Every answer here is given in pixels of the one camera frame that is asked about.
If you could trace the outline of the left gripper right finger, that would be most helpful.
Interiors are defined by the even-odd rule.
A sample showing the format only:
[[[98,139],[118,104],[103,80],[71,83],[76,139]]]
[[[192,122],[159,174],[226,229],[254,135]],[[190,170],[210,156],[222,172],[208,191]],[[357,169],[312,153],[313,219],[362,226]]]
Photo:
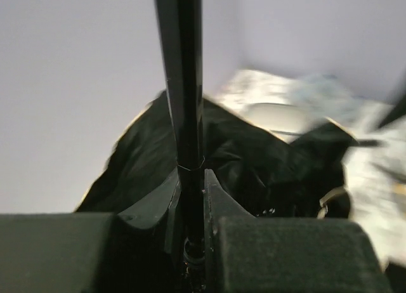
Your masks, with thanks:
[[[366,233],[345,219],[256,218],[205,171],[207,292],[387,293]]]

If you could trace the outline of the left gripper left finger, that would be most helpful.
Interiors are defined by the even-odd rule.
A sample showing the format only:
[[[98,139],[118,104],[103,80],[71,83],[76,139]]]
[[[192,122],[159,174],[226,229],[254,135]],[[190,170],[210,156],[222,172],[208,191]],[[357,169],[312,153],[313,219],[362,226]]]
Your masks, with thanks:
[[[2,292],[174,292],[178,175],[114,214],[3,214]]]

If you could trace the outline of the beige folding umbrella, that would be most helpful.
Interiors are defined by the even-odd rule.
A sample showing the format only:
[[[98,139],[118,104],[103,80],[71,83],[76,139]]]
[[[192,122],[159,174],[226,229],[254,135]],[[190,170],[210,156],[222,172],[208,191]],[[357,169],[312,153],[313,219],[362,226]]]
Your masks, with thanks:
[[[173,174],[190,241],[203,256],[203,194],[207,183],[228,195],[257,226],[227,218],[221,241],[248,256],[265,239],[283,233],[285,250],[299,245],[316,255],[344,249],[352,256],[365,233],[348,221],[342,159],[357,145],[330,120],[288,143],[248,123],[202,94],[202,0],[155,0],[167,88],[130,123],[105,170],[78,212],[129,210]]]

